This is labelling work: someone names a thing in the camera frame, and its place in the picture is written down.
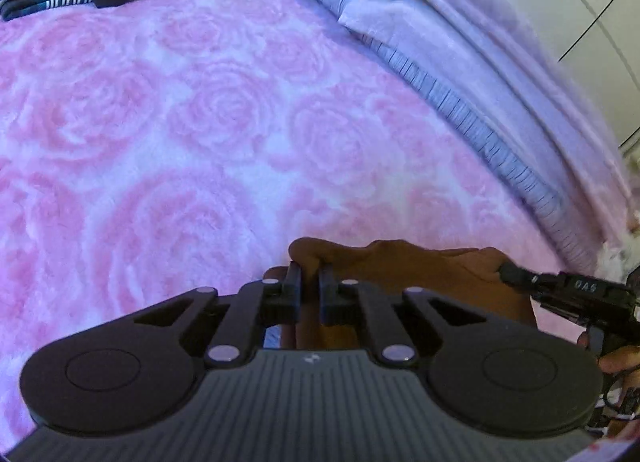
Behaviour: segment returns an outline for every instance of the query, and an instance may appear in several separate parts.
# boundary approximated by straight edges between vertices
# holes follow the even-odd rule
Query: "hand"
[[[587,332],[584,332],[578,337],[578,345],[586,348],[589,346],[589,338]],[[622,370],[628,370],[629,368],[633,368],[634,366],[640,365],[640,346],[625,346],[611,352],[605,356],[602,356],[598,360],[598,366],[605,374],[616,374]],[[621,400],[624,396],[627,388],[640,388],[640,369],[632,372],[622,381],[622,393]],[[632,429],[638,430],[638,423],[640,423],[640,419],[633,421],[629,424],[629,428],[625,429],[627,425],[626,422],[622,422],[619,420],[611,421],[609,426],[609,434],[608,436],[616,436],[623,429],[624,435],[626,435]]]

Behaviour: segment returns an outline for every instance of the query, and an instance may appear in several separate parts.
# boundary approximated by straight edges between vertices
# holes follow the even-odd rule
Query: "bed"
[[[468,142],[314,0],[54,9],[0,25],[0,63],[0,452],[32,428],[18,376],[38,347],[194,286],[234,293],[300,236],[561,268]]]

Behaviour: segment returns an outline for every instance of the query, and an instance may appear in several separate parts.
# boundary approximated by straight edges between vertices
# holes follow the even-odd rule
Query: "brown fabric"
[[[360,279],[376,283],[387,293],[406,287],[436,290],[460,302],[535,326],[529,298],[500,282],[497,270],[508,258],[496,249],[428,251],[406,241],[374,241],[356,249],[316,238],[300,238],[289,255],[303,272],[301,322],[283,327],[281,346],[299,349],[347,349],[357,347],[349,327],[322,327],[319,323],[318,268],[334,267],[336,279]],[[284,278],[286,267],[274,267],[265,277]]]

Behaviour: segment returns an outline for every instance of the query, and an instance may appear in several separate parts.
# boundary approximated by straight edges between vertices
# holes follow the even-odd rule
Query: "rose pattern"
[[[236,291],[303,235],[559,267],[446,122],[313,0],[41,12],[0,26],[0,83],[1,452],[31,428],[18,375],[39,346],[197,285]]]

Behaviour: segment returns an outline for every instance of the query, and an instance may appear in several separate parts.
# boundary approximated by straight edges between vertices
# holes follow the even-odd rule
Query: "white logo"
[[[305,363],[309,363],[310,365],[314,365],[320,362],[320,356],[318,354],[310,354],[303,358]]]

